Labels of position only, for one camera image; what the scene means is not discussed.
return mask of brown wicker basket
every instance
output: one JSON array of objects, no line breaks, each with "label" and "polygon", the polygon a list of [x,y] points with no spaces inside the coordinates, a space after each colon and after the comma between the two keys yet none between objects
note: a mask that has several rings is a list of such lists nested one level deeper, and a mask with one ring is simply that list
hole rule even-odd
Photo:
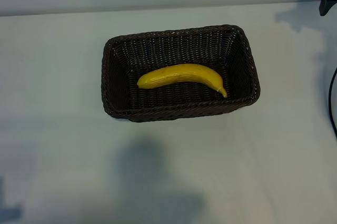
[{"label": "brown wicker basket", "polygon": [[[192,82],[138,88],[143,74],[181,63],[202,64],[218,72],[228,98]],[[237,26],[119,36],[104,47],[102,101],[106,113],[115,118],[144,122],[217,115],[251,105],[259,96],[251,49]]]}]

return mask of basket rim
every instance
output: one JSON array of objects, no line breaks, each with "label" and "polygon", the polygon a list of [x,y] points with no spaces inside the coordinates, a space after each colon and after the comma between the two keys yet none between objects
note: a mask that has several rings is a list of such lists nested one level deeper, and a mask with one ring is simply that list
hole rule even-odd
[{"label": "basket rim", "polygon": [[[191,33],[193,35],[203,34],[208,32],[216,32],[216,31],[226,31],[232,30],[237,32],[238,35],[241,37],[242,44],[246,47],[245,55],[246,61],[249,67],[249,74],[252,80],[252,85],[255,85],[255,88],[252,89],[251,93],[244,98],[239,99],[224,99],[221,101],[214,100],[214,101],[204,101],[204,102],[191,102],[191,103],[183,103],[183,104],[176,104],[176,105],[164,105],[164,106],[155,106],[150,108],[139,108],[139,109],[116,109],[114,105],[110,102],[110,100],[105,99],[104,97],[105,92],[108,90],[108,84],[106,84],[105,80],[103,79],[103,75],[107,70],[107,63],[109,57],[111,56],[111,48],[112,45],[117,42],[125,42],[129,40],[136,40],[136,39],[145,39],[145,38],[153,38],[153,37],[176,37],[176,36],[189,36]],[[236,25],[214,25],[214,26],[206,26],[206,27],[198,27],[198,28],[188,28],[182,30],[167,30],[167,31],[156,31],[156,32],[145,32],[139,34],[129,34],[129,35],[121,35],[114,38],[109,39],[104,47],[103,59],[102,59],[102,101],[105,112],[109,115],[136,115],[136,114],[144,114],[144,113],[154,113],[158,111],[172,111],[172,110],[180,110],[182,112],[189,110],[190,108],[194,107],[223,107],[227,105],[240,105],[247,106],[255,103],[260,97],[260,84],[259,79],[257,77],[256,67],[254,63],[254,59],[251,53],[251,49],[249,46],[249,42],[244,34],[244,31],[236,26]]]}]

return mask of white table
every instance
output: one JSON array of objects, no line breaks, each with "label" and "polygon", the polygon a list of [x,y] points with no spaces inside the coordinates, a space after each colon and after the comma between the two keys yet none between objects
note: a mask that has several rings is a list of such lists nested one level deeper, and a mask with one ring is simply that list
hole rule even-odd
[{"label": "white table", "polygon": [[[254,105],[148,123],[105,114],[109,38],[220,24],[250,41]],[[29,224],[336,223],[336,41],[337,7],[320,17],[318,2],[0,17],[0,209]]]}]

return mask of yellow banana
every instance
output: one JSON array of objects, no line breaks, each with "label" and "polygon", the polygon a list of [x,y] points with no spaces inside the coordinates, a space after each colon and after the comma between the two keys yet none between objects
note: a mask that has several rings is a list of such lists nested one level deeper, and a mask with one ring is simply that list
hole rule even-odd
[{"label": "yellow banana", "polygon": [[227,97],[221,76],[209,67],[198,64],[179,64],[151,71],[139,78],[137,84],[141,89],[153,89],[178,82],[203,83]]}]

